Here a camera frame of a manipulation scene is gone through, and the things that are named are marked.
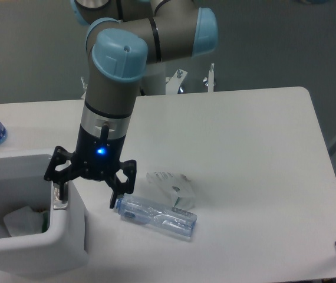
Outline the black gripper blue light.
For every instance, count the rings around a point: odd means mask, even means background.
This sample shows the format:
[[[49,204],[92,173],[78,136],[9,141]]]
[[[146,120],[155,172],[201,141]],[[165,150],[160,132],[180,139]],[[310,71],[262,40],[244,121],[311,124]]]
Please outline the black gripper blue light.
[[[116,205],[119,196],[132,194],[136,182],[137,162],[120,162],[125,138],[102,141],[100,138],[79,128],[74,153],[62,146],[56,146],[44,174],[44,180],[58,185],[58,199],[66,200],[65,184],[78,177],[88,180],[105,181],[112,189],[110,209]],[[122,171],[126,180],[122,182],[117,172]]]

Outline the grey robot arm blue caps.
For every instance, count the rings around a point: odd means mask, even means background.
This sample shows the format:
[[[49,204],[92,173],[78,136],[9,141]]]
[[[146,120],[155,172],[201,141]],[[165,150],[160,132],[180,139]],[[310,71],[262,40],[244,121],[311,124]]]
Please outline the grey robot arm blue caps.
[[[193,1],[72,1],[88,25],[89,82],[76,148],[57,146],[44,178],[54,185],[53,207],[68,206],[68,184],[82,177],[112,189],[110,206],[134,190],[135,160],[120,160],[140,82],[149,64],[212,52],[218,23]]]

